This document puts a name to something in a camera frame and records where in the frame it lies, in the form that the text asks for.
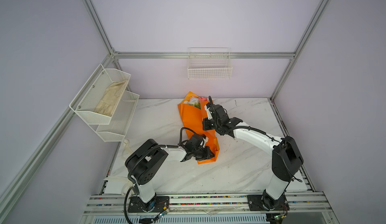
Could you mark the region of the orange wrapping paper sheet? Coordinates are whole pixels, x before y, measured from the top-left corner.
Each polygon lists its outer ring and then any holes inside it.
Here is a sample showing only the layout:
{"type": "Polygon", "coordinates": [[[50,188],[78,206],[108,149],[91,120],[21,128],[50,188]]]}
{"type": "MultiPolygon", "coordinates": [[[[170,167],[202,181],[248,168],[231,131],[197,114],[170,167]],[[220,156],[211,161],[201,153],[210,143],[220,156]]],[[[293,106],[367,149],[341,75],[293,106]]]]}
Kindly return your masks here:
{"type": "Polygon", "coordinates": [[[210,160],[205,160],[205,161],[198,161],[198,164],[207,164],[207,163],[214,163],[217,160],[217,157],[220,152],[220,146],[218,143],[218,139],[215,136],[215,131],[214,130],[209,130],[209,131],[204,131],[203,130],[203,125],[202,121],[204,118],[207,117],[207,113],[204,109],[206,104],[201,104],[201,108],[195,108],[193,106],[185,105],[183,102],[185,100],[189,100],[192,96],[198,97],[193,92],[189,92],[183,101],[178,105],[179,113],[181,120],[183,122],[184,127],[190,128],[197,134],[204,134],[207,138],[208,141],[205,143],[205,146],[209,146],[211,151],[215,154],[215,157],[210,159],[210,160]]]}

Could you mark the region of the white fake rose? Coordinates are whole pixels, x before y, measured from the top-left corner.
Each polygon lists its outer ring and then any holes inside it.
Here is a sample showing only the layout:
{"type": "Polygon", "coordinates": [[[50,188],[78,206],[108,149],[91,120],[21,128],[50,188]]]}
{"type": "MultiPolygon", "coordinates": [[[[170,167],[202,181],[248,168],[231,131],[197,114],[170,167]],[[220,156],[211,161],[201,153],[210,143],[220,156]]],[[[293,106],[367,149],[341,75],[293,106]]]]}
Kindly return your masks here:
{"type": "Polygon", "coordinates": [[[183,104],[193,106],[198,109],[201,108],[200,98],[194,96],[192,96],[189,100],[185,100],[183,104]]]}

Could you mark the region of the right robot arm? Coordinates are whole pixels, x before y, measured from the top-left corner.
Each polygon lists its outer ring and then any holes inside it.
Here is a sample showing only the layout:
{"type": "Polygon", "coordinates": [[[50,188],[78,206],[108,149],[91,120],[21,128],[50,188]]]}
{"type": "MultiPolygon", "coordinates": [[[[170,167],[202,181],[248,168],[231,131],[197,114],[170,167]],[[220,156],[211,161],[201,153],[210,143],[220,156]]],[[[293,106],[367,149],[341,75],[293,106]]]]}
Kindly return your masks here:
{"type": "Polygon", "coordinates": [[[289,184],[293,180],[302,182],[295,177],[304,160],[294,138],[288,135],[280,138],[252,127],[240,118],[230,118],[221,105],[213,103],[212,97],[208,100],[203,107],[207,113],[203,119],[203,130],[214,130],[219,135],[246,141],[271,157],[273,175],[263,191],[259,206],[266,211],[274,210],[280,205],[289,184]]]}

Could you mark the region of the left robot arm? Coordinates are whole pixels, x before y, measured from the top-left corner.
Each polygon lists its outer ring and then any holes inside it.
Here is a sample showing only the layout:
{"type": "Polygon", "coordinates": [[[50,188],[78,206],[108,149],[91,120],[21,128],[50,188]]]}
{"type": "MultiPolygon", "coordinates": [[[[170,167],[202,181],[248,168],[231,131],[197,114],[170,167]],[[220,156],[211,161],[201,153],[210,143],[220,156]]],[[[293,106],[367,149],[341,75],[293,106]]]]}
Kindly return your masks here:
{"type": "Polygon", "coordinates": [[[190,159],[205,161],[215,158],[206,136],[193,134],[188,140],[178,145],[161,145],[154,139],[148,139],[125,161],[128,179],[134,185],[134,192],[144,204],[154,202],[155,190],[152,179],[165,161],[185,162],[190,159]]]}

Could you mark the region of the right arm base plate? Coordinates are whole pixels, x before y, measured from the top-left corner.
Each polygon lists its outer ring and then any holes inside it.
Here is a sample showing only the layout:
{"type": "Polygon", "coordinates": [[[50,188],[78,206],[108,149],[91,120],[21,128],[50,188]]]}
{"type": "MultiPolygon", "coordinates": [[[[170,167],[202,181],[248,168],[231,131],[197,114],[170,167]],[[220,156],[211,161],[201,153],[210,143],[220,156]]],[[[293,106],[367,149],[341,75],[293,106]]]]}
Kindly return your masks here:
{"type": "Polygon", "coordinates": [[[288,211],[289,205],[284,194],[274,200],[268,194],[248,195],[247,203],[250,211],[288,211]]]}

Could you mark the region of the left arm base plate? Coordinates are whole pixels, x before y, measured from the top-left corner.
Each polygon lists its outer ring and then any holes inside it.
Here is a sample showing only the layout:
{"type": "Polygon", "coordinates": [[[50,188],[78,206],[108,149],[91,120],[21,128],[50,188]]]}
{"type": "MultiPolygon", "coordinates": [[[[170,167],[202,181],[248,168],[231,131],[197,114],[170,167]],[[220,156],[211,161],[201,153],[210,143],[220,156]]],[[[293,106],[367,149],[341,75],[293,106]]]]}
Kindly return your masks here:
{"type": "Polygon", "coordinates": [[[169,196],[155,196],[150,202],[143,202],[140,197],[132,196],[127,200],[128,213],[160,213],[169,207],[169,196]]]}

